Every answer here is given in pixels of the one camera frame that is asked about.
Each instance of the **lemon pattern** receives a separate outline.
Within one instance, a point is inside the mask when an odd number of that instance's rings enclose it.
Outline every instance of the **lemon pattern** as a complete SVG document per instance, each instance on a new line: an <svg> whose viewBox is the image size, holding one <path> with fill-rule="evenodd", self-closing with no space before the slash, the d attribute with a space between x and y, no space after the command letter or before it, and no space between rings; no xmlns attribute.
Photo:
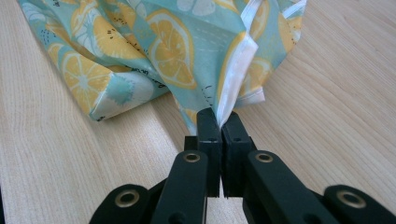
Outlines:
<svg viewBox="0 0 396 224"><path fill-rule="evenodd" d="M192 132L201 109L211 106L226 120L235 101L264 99L262 85L301 37L306 4L18 1L85 114L110 118L169 87ZM262 97L249 97L256 94Z"/></svg>
<svg viewBox="0 0 396 224"><path fill-rule="evenodd" d="M105 90L111 71L80 54L67 53L62 62L62 72L78 105L88 114L96 106L99 94Z"/></svg>
<svg viewBox="0 0 396 224"><path fill-rule="evenodd" d="M242 83L239 96L248 96L250 92L260 90L273 71L274 69L270 62L263 58L255 57L247 70L247 75Z"/></svg>
<svg viewBox="0 0 396 224"><path fill-rule="evenodd" d="M262 35L267 25L269 11L270 5L268 1L262 1L250 27L250 35L253 39L257 40Z"/></svg>
<svg viewBox="0 0 396 224"><path fill-rule="evenodd" d="M93 34L99 50L101 50L105 55L123 59L144 58L144 55L135 49L102 16L98 16L94 20Z"/></svg>
<svg viewBox="0 0 396 224"><path fill-rule="evenodd" d="M148 24L158 36L149 54L163 80L183 89L194 89L193 47L189 31L178 18L164 9L149 15Z"/></svg>

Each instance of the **white fabric edge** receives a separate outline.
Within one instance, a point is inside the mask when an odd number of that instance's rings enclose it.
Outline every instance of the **white fabric edge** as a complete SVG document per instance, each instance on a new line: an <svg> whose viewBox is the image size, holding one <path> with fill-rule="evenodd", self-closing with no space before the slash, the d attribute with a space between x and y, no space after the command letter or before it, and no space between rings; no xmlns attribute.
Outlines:
<svg viewBox="0 0 396 224"><path fill-rule="evenodd" d="M245 105L258 104L265 101L265 95L263 88L259 88L249 95L236 99L235 107L241 107Z"/></svg>
<svg viewBox="0 0 396 224"><path fill-rule="evenodd" d="M257 10L259 10L262 0L250 0L241 13L241 19L247 28L247 33L250 32L251 23L253 23Z"/></svg>
<svg viewBox="0 0 396 224"><path fill-rule="evenodd" d="M256 42L246 33L226 65L226 75L216 112L216 120L220 128L233 111L242 82L258 48Z"/></svg>
<svg viewBox="0 0 396 224"><path fill-rule="evenodd" d="M306 6L306 0L301 0L301 1L297 2L296 4L292 5L291 7L286 8L282 12L282 15L285 19L287 19L292 14L294 14L296 11L300 10L301 8L304 8L305 6Z"/></svg>
<svg viewBox="0 0 396 224"><path fill-rule="evenodd" d="M109 105L109 102L112 102L112 100L108 100L108 98L106 97L106 90L109 87L110 81L112 78L114 78L114 76L119 76L119 77L125 77L125 78L130 78L130 79L134 79L134 81L136 81L136 83L139 83L139 85L136 85L134 88L134 92L144 92L149 93L149 77L146 77L144 75L142 75L139 72L136 71L131 71L128 73L117 73L117 72L111 72L110 74L110 80L107 83L107 86L105 87L105 89L103 91L100 92L99 96L96 98L96 106L95 108L92 109L92 111L90 112L89 116L91 119L95 119L98 120L101 117L105 117L104 119L110 119L114 116L117 116L118 114L121 114L125 111L128 111L132 108L135 108L139 105L142 105L146 102L149 101L149 99L152 97L152 94L154 93L154 91L150 92L150 96L148 97L148 99L144 100L144 101L134 101L134 102L129 102L128 104L125 105Z"/></svg>

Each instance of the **black plastic part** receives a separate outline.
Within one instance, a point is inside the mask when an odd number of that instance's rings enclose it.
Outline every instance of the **black plastic part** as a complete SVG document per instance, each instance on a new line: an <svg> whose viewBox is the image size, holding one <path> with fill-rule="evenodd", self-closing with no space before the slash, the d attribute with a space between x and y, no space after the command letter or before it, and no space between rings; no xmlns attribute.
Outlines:
<svg viewBox="0 0 396 224"><path fill-rule="evenodd" d="M184 137L184 150L198 150L197 136Z"/></svg>
<svg viewBox="0 0 396 224"><path fill-rule="evenodd" d="M251 142L251 150L252 151L257 150L256 144L254 144L253 139L251 137L249 137L249 139L250 139L250 142Z"/></svg>
<svg viewBox="0 0 396 224"><path fill-rule="evenodd" d="M349 186L326 188L323 202L341 223L396 224L396 217L369 195Z"/></svg>
<svg viewBox="0 0 396 224"><path fill-rule="evenodd" d="M144 216L142 218L142 224L150 223L152 215L154 214L157 203L160 200L161 194L163 193L163 187L165 186L166 179L158 183L156 186L148 190L149 200Z"/></svg>
<svg viewBox="0 0 396 224"><path fill-rule="evenodd" d="M276 154L253 151L246 167L249 184L271 223L338 223Z"/></svg>
<svg viewBox="0 0 396 224"><path fill-rule="evenodd" d="M222 127L222 182L225 197L242 197L245 189L244 161L255 147L241 119L232 113Z"/></svg>
<svg viewBox="0 0 396 224"><path fill-rule="evenodd" d="M207 166L203 152L187 150L177 155L152 224L205 223Z"/></svg>
<svg viewBox="0 0 396 224"><path fill-rule="evenodd" d="M91 224L145 223L149 191L137 185L124 185L111 191L99 205Z"/></svg>
<svg viewBox="0 0 396 224"><path fill-rule="evenodd" d="M197 148L209 159L207 196L219 197L222 140L221 133L211 108L197 113Z"/></svg>
<svg viewBox="0 0 396 224"><path fill-rule="evenodd" d="M271 223L267 211L265 210L253 187L247 182L244 200L242 202L245 217L249 224Z"/></svg>

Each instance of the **wooden surface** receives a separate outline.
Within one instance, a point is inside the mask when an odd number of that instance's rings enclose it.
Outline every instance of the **wooden surface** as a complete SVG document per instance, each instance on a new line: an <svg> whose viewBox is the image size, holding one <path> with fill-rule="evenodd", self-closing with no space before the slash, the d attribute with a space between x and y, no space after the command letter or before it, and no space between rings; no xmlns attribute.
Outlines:
<svg viewBox="0 0 396 224"><path fill-rule="evenodd" d="M311 0L301 42L239 109L256 145L311 189L347 184L396 213L396 2ZM164 179L188 134L170 94L104 122L78 109L15 1L0 7L0 183L7 223L87 223L114 188ZM209 200L208 223L246 223Z"/></svg>

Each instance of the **fabric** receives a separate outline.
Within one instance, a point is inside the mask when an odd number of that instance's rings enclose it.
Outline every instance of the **fabric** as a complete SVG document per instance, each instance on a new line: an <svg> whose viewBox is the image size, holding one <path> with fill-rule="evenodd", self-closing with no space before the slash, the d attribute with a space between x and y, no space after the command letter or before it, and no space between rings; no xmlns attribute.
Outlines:
<svg viewBox="0 0 396 224"><path fill-rule="evenodd" d="M221 126L300 39L305 0L19 0L82 111L113 117L171 91L195 132Z"/></svg>

